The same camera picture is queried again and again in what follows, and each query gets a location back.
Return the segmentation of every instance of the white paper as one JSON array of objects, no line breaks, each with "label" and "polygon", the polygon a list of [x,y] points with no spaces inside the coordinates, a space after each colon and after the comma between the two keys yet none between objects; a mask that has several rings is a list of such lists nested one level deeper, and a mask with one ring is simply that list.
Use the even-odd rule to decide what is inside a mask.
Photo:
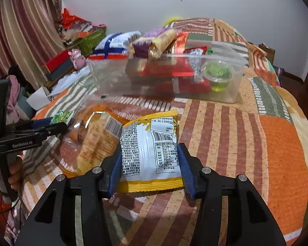
[{"label": "white paper", "polygon": [[48,94],[48,89],[46,87],[41,87],[30,97],[28,97],[26,101],[34,110],[38,111],[46,105],[50,104],[50,100],[47,98]]},{"label": "white paper", "polygon": [[70,87],[74,82],[79,80],[84,75],[90,73],[89,66],[85,66],[78,73],[73,72],[70,75],[66,75],[64,78],[60,79],[56,86],[53,88],[53,91],[48,95],[48,97],[56,96],[60,94],[62,91]]}]

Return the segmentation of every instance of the green box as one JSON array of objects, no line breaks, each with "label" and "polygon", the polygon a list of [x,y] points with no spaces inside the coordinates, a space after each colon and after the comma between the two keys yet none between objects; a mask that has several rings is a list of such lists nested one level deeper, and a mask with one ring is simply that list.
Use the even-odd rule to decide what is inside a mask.
[{"label": "green box", "polygon": [[86,37],[79,38],[76,41],[74,41],[73,44],[68,46],[68,50],[72,50],[75,48],[80,49],[82,55],[84,57],[88,57],[89,55],[92,54],[93,48],[95,48],[98,43],[102,39],[104,39],[106,36],[106,27],[100,28],[99,30],[96,30],[95,32],[89,34]]}]

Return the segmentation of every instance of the purple snack package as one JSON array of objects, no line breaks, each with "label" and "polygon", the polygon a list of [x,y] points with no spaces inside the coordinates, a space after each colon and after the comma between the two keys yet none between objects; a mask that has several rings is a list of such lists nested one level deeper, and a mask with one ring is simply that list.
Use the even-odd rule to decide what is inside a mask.
[{"label": "purple snack package", "polygon": [[[159,40],[158,37],[167,30],[170,30],[171,32],[168,32],[167,35],[161,37]],[[161,52],[165,50],[173,39],[174,30],[172,29],[166,27],[152,29],[132,43],[132,49],[130,51],[131,56],[138,58],[159,57]]]}]

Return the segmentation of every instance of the yellow object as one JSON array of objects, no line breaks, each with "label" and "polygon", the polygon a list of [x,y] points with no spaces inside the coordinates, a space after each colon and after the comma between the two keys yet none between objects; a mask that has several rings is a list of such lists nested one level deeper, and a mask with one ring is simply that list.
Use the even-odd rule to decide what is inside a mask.
[{"label": "yellow object", "polygon": [[179,19],[181,19],[181,18],[180,17],[171,17],[166,22],[164,22],[163,27],[165,27],[166,25],[169,25],[170,23],[177,21]]},{"label": "yellow object", "polygon": [[145,115],[123,126],[118,192],[183,186],[176,148],[177,121],[178,111],[171,110]]}]

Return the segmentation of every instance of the bed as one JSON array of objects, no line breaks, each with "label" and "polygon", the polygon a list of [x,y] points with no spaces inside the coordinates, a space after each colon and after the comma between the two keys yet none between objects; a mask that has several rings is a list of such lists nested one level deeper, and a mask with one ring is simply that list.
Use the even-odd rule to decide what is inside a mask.
[{"label": "bed", "polygon": [[[171,26],[193,31],[201,39],[228,43],[248,60],[236,102],[115,97],[111,105],[122,115],[130,105],[145,107],[149,112],[177,109],[179,142],[221,175],[247,175],[273,213],[287,245],[291,245],[308,222],[306,117],[294,97],[279,86],[265,52],[248,43],[232,26],[206,18],[179,20]],[[75,110],[83,97],[95,92],[91,75],[85,75],[35,118]],[[59,143],[59,139],[50,137],[42,147],[24,155],[22,199],[29,212],[66,168]],[[104,200],[112,244],[189,245],[199,202],[191,200],[183,189],[115,194]],[[223,199],[219,245],[224,245],[226,228],[227,199]]]}]

